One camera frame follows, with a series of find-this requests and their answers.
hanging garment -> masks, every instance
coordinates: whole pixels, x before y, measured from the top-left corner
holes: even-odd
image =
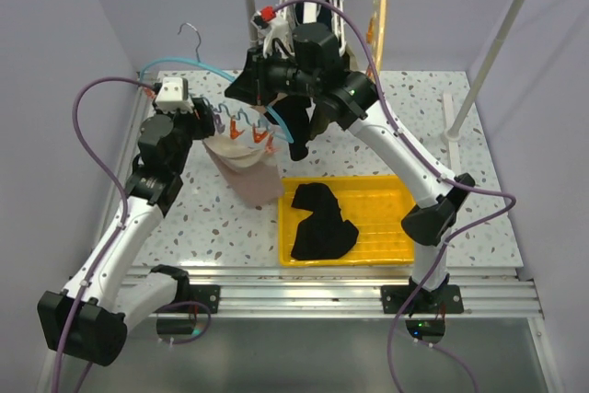
[[[273,153],[252,149],[225,135],[203,140],[207,154],[247,206],[260,206],[284,195]]]

white wall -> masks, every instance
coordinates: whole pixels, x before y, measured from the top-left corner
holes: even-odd
[[[589,391],[589,0],[528,0],[479,111],[567,391]]]
[[[386,69],[465,70],[479,53],[509,0],[390,0]],[[177,36],[189,21],[204,38],[209,64],[241,68],[248,45],[244,0],[100,0],[137,69],[156,57],[193,57],[194,38]],[[258,0],[257,6],[277,0]],[[366,29],[372,0],[345,0],[344,9]],[[355,44],[355,38],[349,38]]]
[[[75,139],[75,93],[133,70],[98,0],[0,0],[0,11],[0,379],[28,393],[47,352],[37,301],[87,256],[107,190]],[[131,87],[101,87],[81,107],[110,163],[131,99]]]

orange clip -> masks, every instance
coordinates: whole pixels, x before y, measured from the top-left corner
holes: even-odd
[[[231,123],[229,124],[229,136],[231,137],[231,140],[235,140],[243,132],[244,131],[238,131],[237,130],[236,121],[235,121],[235,119],[233,117],[231,117]]]
[[[264,150],[268,154],[275,154],[276,152],[278,152],[278,148],[276,148],[272,145],[273,141],[274,141],[274,136],[272,134],[270,134],[270,137],[268,137],[268,141],[266,142],[266,145],[264,146]]]
[[[268,131],[264,131],[262,133],[259,133],[258,131],[256,131],[256,125],[252,125],[251,126],[251,133],[254,136],[254,142],[255,143],[261,143],[261,141],[266,138],[266,136],[268,135]]]
[[[149,98],[150,100],[154,100],[156,99],[156,93],[149,89],[148,87],[144,87],[144,93],[147,95],[147,98]]]

terrazzo tabletop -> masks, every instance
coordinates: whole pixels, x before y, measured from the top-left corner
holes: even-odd
[[[226,99],[224,79],[205,71],[162,71],[189,80],[191,93],[207,97],[215,106],[225,103],[232,113],[243,108],[250,119],[257,112]],[[468,90],[464,72],[383,72],[387,100],[417,138],[439,160],[449,165],[440,134],[444,129],[443,92],[455,98],[455,110]],[[224,117],[228,133],[229,121]],[[238,129],[247,129],[244,122]],[[242,136],[240,141],[251,140]],[[309,156],[291,161],[286,142],[276,140],[279,170],[283,177],[327,177],[391,174],[391,170],[362,142],[335,123],[309,143]],[[497,175],[476,107],[469,113],[459,143],[463,172],[481,188],[499,189]],[[225,267],[279,267],[276,202],[246,207],[220,175],[201,144],[191,149],[182,188],[166,219],[144,243],[134,265]],[[459,213],[462,226],[503,207],[500,199],[471,194]],[[522,259],[512,225],[505,215],[457,237],[447,255],[450,267],[521,267]]]

purple cable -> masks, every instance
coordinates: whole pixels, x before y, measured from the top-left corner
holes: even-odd
[[[109,169],[109,167],[100,158],[98,158],[96,153],[88,145],[86,139],[84,138],[84,135],[82,134],[82,131],[80,130],[80,122],[78,119],[78,110],[80,108],[80,101],[82,100],[82,97],[87,93],[87,91],[91,87],[95,87],[96,85],[99,85],[101,83],[107,83],[107,82],[129,83],[131,85],[137,85],[139,87],[147,87],[149,89],[152,89],[152,87],[150,85],[145,84],[145,83],[141,83],[136,80],[132,80],[131,78],[102,77],[98,80],[93,81],[92,83],[87,84],[85,87],[83,87],[82,90],[80,92],[78,92],[77,96],[75,97],[74,106],[72,107],[72,122],[74,124],[75,135],[77,136],[78,140],[80,141],[80,144],[84,147],[84,149],[86,149],[86,152],[88,152],[88,154],[100,166],[100,168],[102,170],[104,170],[104,172],[106,172],[106,174],[109,176],[109,179],[115,184],[117,191],[119,191],[119,194],[121,195],[121,201],[122,201],[121,222],[124,223],[125,220],[127,219],[127,213],[129,212],[129,203],[127,202],[127,196],[125,194],[125,189],[123,188],[121,182],[117,179],[117,176],[114,174],[114,172],[112,172]],[[115,230],[112,232],[109,239],[105,243],[104,248],[102,248],[100,253],[96,256],[96,258],[92,262],[92,264],[90,264],[88,271],[86,273],[86,276],[84,277],[85,281],[88,281],[88,279],[92,276],[92,274],[94,273],[94,271],[96,270],[96,268],[98,267],[98,265],[100,264],[102,259],[104,258],[105,254],[110,249],[110,246],[112,246],[112,243],[114,243],[114,240],[117,238],[117,236],[119,235],[119,233],[122,230],[123,230],[123,225],[120,225],[120,226],[117,226],[115,228]],[[72,307],[70,308],[70,311],[67,314],[67,318],[66,318],[65,324],[64,324],[64,329],[62,330],[62,334],[61,334],[61,336],[59,338],[59,342],[57,344],[57,354],[55,355],[55,363],[53,365],[52,393],[59,392],[59,378],[62,373],[62,362],[63,362],[63,358],[64,358],[65,342],[67,341],[67,335],[69,334],[70,328],[72,328],[72,323],[74,322],[75,312],[77,311],[77,309],[80,306],[80,303],[82,301],[82,296],[84,295],[85,290],[86,290],[86,287],[81,285],[80,289],[77,292],[77,295],[75,296],[74,303],[72,304]],[[91,366],[92,366],[92,363],[89,363],[86,366],[86,368],[84,369],[84,372],[82,373],[82,376],[80,377],[80,380],[78,381],[78,383],[75,387],[75,390],[74,390],[75,393],[77,393],[79,391],[79,389],[82,387],[82,382],[84,381],[84,378],[86,377],[86,375],[90,371]]]
[[[212,320],[212,318],[211,318],[211,309],[209,307],[207,307],[205,304],[199,303],[198,301],[182,301],[181,303],[168,304],[167,306],[163,306],[163,307],[159,308],[158,310],[156,310],[156,313],[163,313],[166,310],[170,310],[170,309],[178,308],[178,307],[186,307],[186,306],[196,306],[196,307],[201,308],[202,310],[204,310],[204,313],[206,313],[206,316],[207,316],[206,324],[204,324],[204,328],[201,330],[201,332],[198,335],[193,335],[193,336],[189,337],[186,340],[173,341],[173,344],[175,344],[175,345],[189,344],[191,342],[195,342],[211,326],[211,320]]]
[[[362,49],[364,51],[364,53],[366,54],[366,58],[368,59],[368,65],[370,66],[370,69],[373,73],[373,76],[375,78],[375,85],[376,85],[376,92],[378,94],[378,99],[380,101],[380,104],[382,106],[383,112],[385,113],[385,115],[387,116],[388,119],[388,123],[391,125],[391,127],[393,128],[394,131],[398,130],[398,124],[397,124],[397,119],[394,118],[390,112],[390,110],[388,109],[388,105],[387,105],[387,100],[385,99],[385,93],[383,92],[383,88],[382,85],[380,83],[380,78],[378,76],[378,72],[376,70],[376,66],[375,66],[375,61],[372,57],[372,54],[370,53],[370,49],[368,48],[368,45],[366,44],[366,42],[364,41],[362,32],[358,29],[358,27],[356,27],[352,20],[350,19],[350,17],[348,17],[343,11],[339,10],[337,7],[335,7],[334,5],[330,4],[329,2],[323,1],[323,0],[288,0],[286,2],[284,2],[283,4],[280,4],[278,6],[276,6],[274,8],[274,12],[278,12],[281,9],[284,9],[290,5],[294,5],[294,4],[302,4],[305,2],[310,2],[310,3],[314,3],[314,4],[318,4],[321,6],[326,7],[327,9],[329,9],[330,11],[334,12],[335,14],[337,14],[338,16],[340,16],[347,24],[348,26],[350,26],[350,28],[352,29],[352,31],[354,32],[354,34],[356,35],[356,37],[358,38],[358,41],[360,42],[360,44],[362,45]],[[422,155],[422,153],[417,149],[417,147],[415,147],[411,141],[409,140],[409,138],[404,134],[404,133],[400,133],[399,134],[400,139],[403,141],[403,143],[405,144],[405,146],[407,146],[407,148],[411,151],[411,153],[422,162],[422,164],[430,171],[433,173],[433,175],[451,185],[454,187],[457,187],[459,189],[465,190],[465,191],[469,191],[469,192],[473,192],[473,193],[478,193],[481,195],[488,195],[488,196],[494,196],[494,197],[503,197],[506,198],[508,200],[510,200],[510,202],[507,204],[507,206],[505,206],[505,208],[500,209],[499,211],[487,215],[483,218],[480,218],[477,221],[474,221],[468,225],[465,225],[461,228],[459,228],[457,231],[455,231],[454,233],[450,234],[446,240],[444,241],[443,245],[440,247],[440,251],[438,253],[437,258],[435,259],[432,267],[430,268],[430,270],[425,274],[425,276],[423,277],[423,279],[417,284],[417,287],[415,287],[415,289],[413,290],[413,292],[411,292],[410,296],[407,298],[407,300],[405,301],[405,303],[403,304],[403,306],[401,306],[401,308],[399,309],[397,315],[395,316],[395,318],[393,319],[393,323],[391,325],[390,331],[388,333],[388,341],[387,341],[387,358],[388,358],[388,368],[391,374],[391,377],[393,378],[393,382],[395,383],[395,386],[397,387],[398,391],[400,393],[403,393],[403,388],[398,380],[397,374],[395,373],[395,369],[393,366],[393,360],[392,360],[392,338],[393,338],[393,333],[395,331],[395,327],[398,324],[398,321],[401,317],[401,315],[403,314],[403,312],[405,311],[405,309],[407,308],[407,306],[410,304],[410,302],[413,300],[413,298],[417,295],[417,293],[419,293],[419,291],[422,289],[423,285],[425,284],[425,282],[432,276],[433,272],[435,271],[435,268],[438,266],[438,264],[440,263],[440,261],[442,260],[442,257],[444,256],[444,253],[448,247],[448,243],[455,238],[456,236],[464,233],[465,231],[469,230],[470,228],[476,226],[476,225],[481,225],[493,218],[496,218],[497,216],[501,215],[501,214],[505,214],[507,211],[509,211],[510,209],[512,209],[515,206],[516,203],[516,199],[515,197],[510,194],[510,193],[506,193],[506,192],[501,192],[501,191],[488,191],[488,190],[483,190],[483,189],[478,189],[478,188],[474,188],[471,186],[466,186],[464,184],[461,183],[457,183],[452,179],[448,179],[448,178],[442,178],[442,174],[429,162],[427,161],[427,159]],[[453,355],[452,353],[450,353],[448,350],[444,350],[442,348],[439,348],[437,346],[434,346],[435,348],[437,348],[440,352],[447,354],[448,356],[452,357],[453,359],[455,359],[460,365],[462,365],[463,367],[465,367],[465,369],[467,370],[468,375],[470,376],[470,378],[473,381],[473,387],[475,389],[476,392],[479,392],[479,384],[477,382],[477,380],[474,378],[472,372],[467,368],[466,364],[461,361],[457,356]]]

